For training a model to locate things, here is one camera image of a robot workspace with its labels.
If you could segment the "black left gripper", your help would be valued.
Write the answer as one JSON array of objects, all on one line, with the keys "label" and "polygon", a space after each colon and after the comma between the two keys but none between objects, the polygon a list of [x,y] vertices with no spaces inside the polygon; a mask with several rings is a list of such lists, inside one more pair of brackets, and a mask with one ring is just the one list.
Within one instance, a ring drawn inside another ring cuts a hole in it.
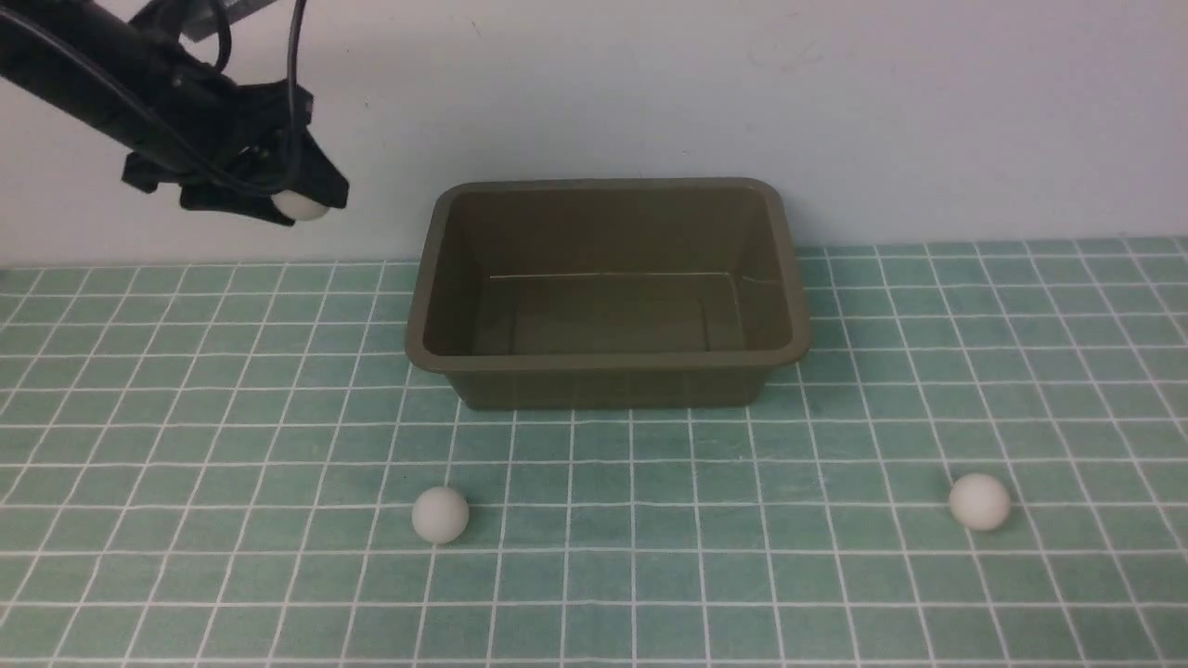
[{"label": "black left gripper", "polygon": [[312,96],[289,82],[208,88],[182,82],[148,106],[124,158],[125,185],[178,185],[187,212],[293,225],[272,198],[289,193],[345,209],[350,183],[309,131]]}]

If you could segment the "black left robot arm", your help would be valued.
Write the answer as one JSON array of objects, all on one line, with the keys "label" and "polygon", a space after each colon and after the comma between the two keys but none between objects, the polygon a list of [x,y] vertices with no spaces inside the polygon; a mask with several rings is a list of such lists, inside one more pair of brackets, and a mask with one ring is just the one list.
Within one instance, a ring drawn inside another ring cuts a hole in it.
[{"label": "black left robot arm", "polygon": [[343,208],[350,185],[309,131],[297,82],[307,4],[293,4],[286,75],[226,75],[232,7],[211,1],[219,56],[187,52],[190,1],[148,1],[124,21],[94,1],[5,1],[4,78],[128,149],[122,179],[152,194],[178,185],[187,212],[293,225]]}]

